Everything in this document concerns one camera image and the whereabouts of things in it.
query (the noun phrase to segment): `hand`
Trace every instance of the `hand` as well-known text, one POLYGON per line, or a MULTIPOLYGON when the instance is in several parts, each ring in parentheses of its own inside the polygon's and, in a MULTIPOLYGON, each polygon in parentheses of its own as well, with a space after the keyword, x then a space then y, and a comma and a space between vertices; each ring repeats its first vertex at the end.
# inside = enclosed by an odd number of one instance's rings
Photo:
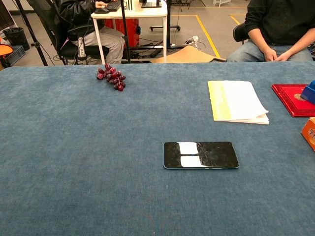
POLYGON ((287 61, 292 54, 289 51, 282 53, 275 61, 287 61))
POLYGON ((275 59, 277 59, 276 51, 271 49, 271 48, 269 48, 269 47, 263 53, 265 55, 265 60, 266 61, 274 61, 275 59))
POLYGON ((102 2, 102 1, 96 1, 95 2, 95 7, 96 8, 104 8, 104 7, 107 7, 107 4, 102 2))

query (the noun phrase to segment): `blue crate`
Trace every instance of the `blue crate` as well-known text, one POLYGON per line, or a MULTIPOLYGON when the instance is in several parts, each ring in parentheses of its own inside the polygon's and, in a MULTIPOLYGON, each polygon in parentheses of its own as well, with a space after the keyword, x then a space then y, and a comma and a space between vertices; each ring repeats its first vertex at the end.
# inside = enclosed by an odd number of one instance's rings
POLYGON ((23 46, 11 46, 13 48, 13 53, 5 58, 5 62, 10 63, 11 66, 14 65, 22 56, 25 55, 23 46))

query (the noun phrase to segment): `white desk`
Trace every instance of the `white desk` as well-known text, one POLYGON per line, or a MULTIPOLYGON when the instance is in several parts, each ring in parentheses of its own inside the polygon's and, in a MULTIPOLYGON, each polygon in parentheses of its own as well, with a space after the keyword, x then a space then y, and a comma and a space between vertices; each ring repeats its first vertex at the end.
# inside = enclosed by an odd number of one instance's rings
MULTIPOLYGON (((161 1, 161 3, 162 3, 162 7, 159 7, 159 8, 141 8, 142 3, 140 3, 139 0, 133 0, 132 2, 133 10, 125 10, 125 15, 126 15, 126 18, 163 17, 163 57, 164 57, 164 62, 166 62, 167 5, 166 5, 166 2, 163 0, 161 1)), ((94 22, 94 27, 95 27, 95 32, 96 32, 96 37, 97 37, 97 42, 98 42, 98 47, 99 47, 102 63, 105 64, 103 48, 100 42, 99 29, 98 29, 96 20, 122 18, 123 17, 122 8, 119 8, 119 10, 116 12, 115 11, 109 12, 108 14, 93 13, 91 16, 94 22)))

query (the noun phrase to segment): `computer keyboard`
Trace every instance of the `computer keyboard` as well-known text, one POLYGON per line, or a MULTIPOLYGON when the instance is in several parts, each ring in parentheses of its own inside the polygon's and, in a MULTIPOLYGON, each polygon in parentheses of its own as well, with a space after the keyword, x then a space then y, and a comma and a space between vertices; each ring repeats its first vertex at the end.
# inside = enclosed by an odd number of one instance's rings
POLYGON ((120 1, 110 1, 106 8, 109 11, 118 11, 120 8, 120 1))

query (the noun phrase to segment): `orange box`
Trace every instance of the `orange box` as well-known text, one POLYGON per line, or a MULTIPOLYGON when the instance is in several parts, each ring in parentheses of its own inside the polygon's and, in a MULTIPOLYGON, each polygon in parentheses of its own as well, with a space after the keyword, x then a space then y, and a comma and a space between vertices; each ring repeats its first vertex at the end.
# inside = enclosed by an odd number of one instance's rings
POLYGON ((311 117, 302 129, 302 135, 315 151, 315 117, 311 117))

